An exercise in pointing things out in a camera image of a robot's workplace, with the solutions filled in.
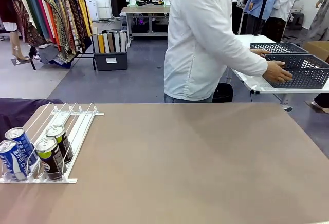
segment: gray storage bin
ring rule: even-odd
[[[127,51],[125,53],[95,53],[96,66],[99,71],[127,70]]]

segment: can dispenser rack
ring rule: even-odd
[[[37,121],[40,121],[40,117],[43,114],[46,114],[46,110],[49,110],[49,107],[53,105],[53,110],[50,111],[50,114],[48,117],[43,121],[40,128],[37,130],[37,132],[34,134],[33,137],[30,138],[30,141],[32,144],[35,144],[37,141],[43,139],[46,137],[46,130],[51,127],[52,125],[65,125],[68,119],[73,116],[72,120],[70,121],[69,125],[67,126],[67,137],[68,141],[70,142],[70,147],[72,148],[73,152],[73,158],[72,161],[67,163],[67,170],[62,175],[62,180],[58,181],[51,181],[47,178],[47,174],[44,170],[44,168],[41,165],[40,158],[38,157],[37,162],[30,167],[31,173],[27,176],[27,180],[25,181],[13,181],[10,179],[9,174],[5,172],[5,166],[2,165],[1,169],[1,178],[0,183],[15,183],[15,184],[70,184],[70,183],[77,183],[78,179],[76,178],[70,178],[69,175],[71,173],[71,170],[74,166],[74,163],[79,155],[81,146],[84,142],[84,139],[88,133],[88,130],[93,122],[93,119],[95,116],[98,115],[104,115],[104,113],[101,113],[97,110],[97,107],[94,103],[91,103],[87,110],[83,110],[82,106],[78,103],[75,103],[74,105],[69,105],[68,110],[66,110],[68,104],[58,104],[62,105],[62,107],[59,109],[57,105],[54,105],[52,103],[49,103],[44,107],[44,109],[41,111],[41,113],[37,116],[37,118],[33,121],[33,123],[26,129],[26,132],[28,132],[31,127],[35,125]],[[38,138],[34,141],[33,139],[36,137],[36,135],[42,130]]]

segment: can lid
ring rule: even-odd
[[[65,132],[64,127],[62,125],[53,125],[46,130],[47,137],[59,137],[63,135]]]
[[[34,147],[39,152],[49,152],[57,146],[55,138],[44,138],[36,142]]]
[[[17,142],[11,139],[2,141],[0,143],[0,153],[5,153],[10,151],[16,144]]]
[[[10,129],[5,133],[5,137],[7,139],[12,139],[12,138],[18,138],[24,133],[24,129],[21,127],[15,127],[13,129]]]

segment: hand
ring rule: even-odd
[[[268,61],[267,70],[263,74],[263,77],[267,81],[273,83],[284,83],[285,81],[290,81],[293,79],[293,76],[291,73],[281,68],[284,64],[284,62],[280,61]]]
[[[250,50],[252,53],[258,54],[261,57],[264,57],[266,54],[270,54],[271,52],[266,51],[264,49],[251,49]]]
[[[249,3],[249,7],[248,7],[248,8],[249,8],[249,11],[252,10],[252,7],[253,7],[253,3],[250,2],[250,3]]]

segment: black can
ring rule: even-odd
[[[51,137],[56,139],[65,163],[68,163],[72,160],[73,158],[72,148],[70,147],[70,142],[67,139],[66,131],[62,125],[53,125],[50,128],[48,128],[46,130],[46,137]]]
[[[60,180],[66,172],[66,165],[55,138],[44,138],[35,144],[35,150],[40,157],[50,180]]]

